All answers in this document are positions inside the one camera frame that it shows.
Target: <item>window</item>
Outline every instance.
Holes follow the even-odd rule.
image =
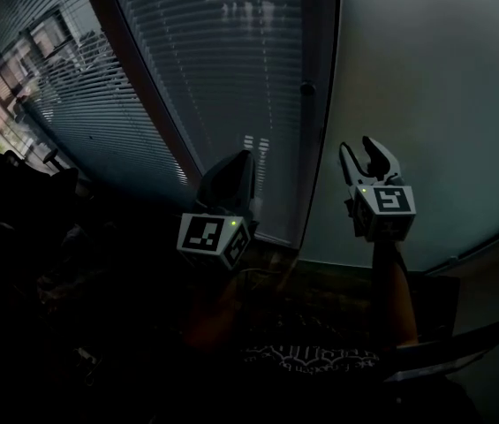
[[[118,2],[200,169],[251,149],[259,230],[293,243],[301,136],[301,0]]]
[[[0,51],[27,71],[6,116],[15,133],[31,129],[32,147],[41,127],[91,178],[148,199],[192,198],[88,0],[0,0]]]

